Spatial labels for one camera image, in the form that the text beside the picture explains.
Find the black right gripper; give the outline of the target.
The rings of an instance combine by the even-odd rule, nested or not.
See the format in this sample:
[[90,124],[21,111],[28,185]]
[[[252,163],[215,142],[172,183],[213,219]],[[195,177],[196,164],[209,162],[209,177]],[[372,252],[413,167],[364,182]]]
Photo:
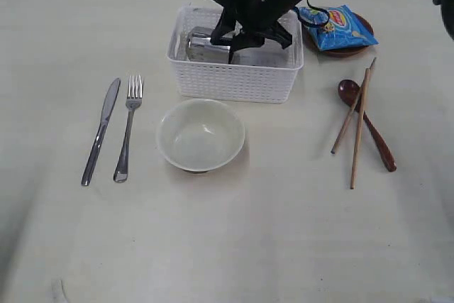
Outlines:
[[[211,33],[212,45],[230,45],[228,63],[235,53],[246,48],[260,48],[266,39],[278,42],[283,48],[292,44],[278,19],[292,5],[285,0],[212,0],[223,7],[221,17]],[[242,31],[235,35],[236,24]]]

